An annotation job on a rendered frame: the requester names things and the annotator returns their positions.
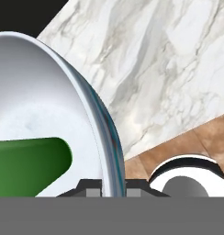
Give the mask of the green cup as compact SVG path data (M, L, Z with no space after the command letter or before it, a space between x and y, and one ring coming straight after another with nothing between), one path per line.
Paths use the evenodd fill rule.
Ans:
M36 196L61 177L73 157L59 138L0 141L0 196Z

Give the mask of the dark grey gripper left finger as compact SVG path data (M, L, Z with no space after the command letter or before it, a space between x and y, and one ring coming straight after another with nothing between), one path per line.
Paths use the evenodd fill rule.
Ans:
M101 197L102 181L100 179L81 179L74 189L60 195L60 197L64 196Z

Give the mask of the white bowl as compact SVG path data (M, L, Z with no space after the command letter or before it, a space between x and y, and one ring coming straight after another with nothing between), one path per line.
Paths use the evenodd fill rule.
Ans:
M123 152L93 87L63 57L28 35L0 32L0 140L59 138L73 163L39 196L59 196L100 179L103 196L124 196Z

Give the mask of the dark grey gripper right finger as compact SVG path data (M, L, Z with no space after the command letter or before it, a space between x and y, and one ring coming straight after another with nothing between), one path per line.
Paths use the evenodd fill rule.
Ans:
M168 196L165 193L150 188L149 183L145 179L127 179L126 188L127 188L127 197Z

